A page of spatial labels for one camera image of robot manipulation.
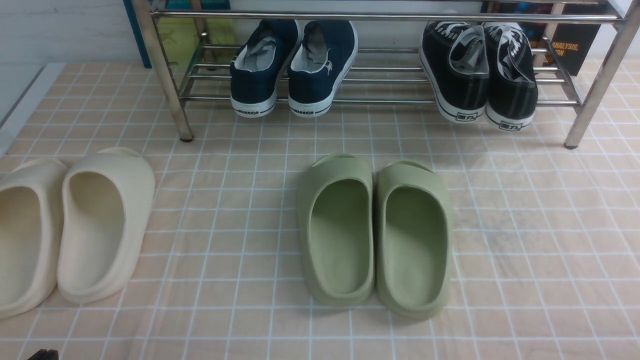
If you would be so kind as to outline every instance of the tiled floor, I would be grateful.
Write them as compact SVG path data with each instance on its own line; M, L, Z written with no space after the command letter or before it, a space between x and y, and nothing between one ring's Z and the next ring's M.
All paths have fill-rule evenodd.
M596 70L589 61L579 80ZM130 147L156 172L156 205L123 291L79 307L56 290L0 322L0 359L39 348L64 360L639 359L639 85L640 62L626 61L575 151L562 146L567 109L540 109L511 134L452 126L432 108L334 106L309 120L278 107L248 120L190 104L196 140L182 143L151 72L68 65L0 172ZM428 86L364 90L420 97ZM423 161L451 189L451 299L431 321L394 316L375 296L351 309L310 298L296 181L334 152L375 169Z

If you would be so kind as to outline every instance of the slide sandal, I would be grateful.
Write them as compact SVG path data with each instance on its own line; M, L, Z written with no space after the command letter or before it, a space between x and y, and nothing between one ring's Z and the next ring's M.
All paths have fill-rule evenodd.
M66 173L58 160L37 159L0 180L0 319L33 309L56 287Z
M62 186L58 288L76 303L122 289L136 268L151 214L156 180L137 152L114 147L89 155L68 171Z
M372 183L369 166L344 154L319 160L300 182L303 272L322 304L360 304L373 290Z
M451 195L430 169L400 160L380 171L376 198L378 296L397 314L430 318L449 292Z

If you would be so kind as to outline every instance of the canvas sneaker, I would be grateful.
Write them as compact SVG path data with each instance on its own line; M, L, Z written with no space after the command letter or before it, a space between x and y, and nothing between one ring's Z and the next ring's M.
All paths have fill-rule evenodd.
M351 21L309 22L302 46L289 65L291 111L301 117L316 117L329 111L357 54L358 34Z
M419 54L442 116L456 123L476 121L484 113L489 87L482 26L430 22Z
M278 83L300 46L296 20L262 20L231 60L231 105L242 117L261 117L276 104Z
M489 121L505 131L520 131L531 123L538 102L529 40L516 23L483 25L490 67Z

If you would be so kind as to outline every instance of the black object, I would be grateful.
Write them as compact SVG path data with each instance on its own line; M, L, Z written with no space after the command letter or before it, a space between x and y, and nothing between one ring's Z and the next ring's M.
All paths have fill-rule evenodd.
M484 25L491 80L486 114L500 130L531 123L538 102L533 56L524 33L509 24Z
M489 86L482 27L431 22L422 33L419 54L442 116L451 122L477 120L484 113Z
M490 13L535 13L550 14L553 4L534 4L534 3L494 3L485 2L482 6L482 12ZM591 14L598 15L606 13L606 4L584 5L584 4L565 4L563 14L565 15L582 15ZM531 46L538 47L545 32L546 24L537 24L532 22L518 23L527 38L531 42ZM552 45L559 55L560 65L566 68L569 74L576 76L584 63L584 59L591 48L591 44L598 34L600 25L585 24L558 24L556 32L552 39ZM547 56L546 63L553 63L551 56Z
M59 360L58 351L42 348L33 354L29 360Z

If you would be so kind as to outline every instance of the cream slide sandal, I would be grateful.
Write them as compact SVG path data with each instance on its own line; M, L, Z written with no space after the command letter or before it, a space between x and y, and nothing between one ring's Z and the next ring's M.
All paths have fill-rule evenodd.
M0 319L34 308L56 287L66 172L58 160L37 159L0 180Z
M76 303L122 289L136 268L156 180L137 152L105 149L78 161L62 186L65 228L58 288Z

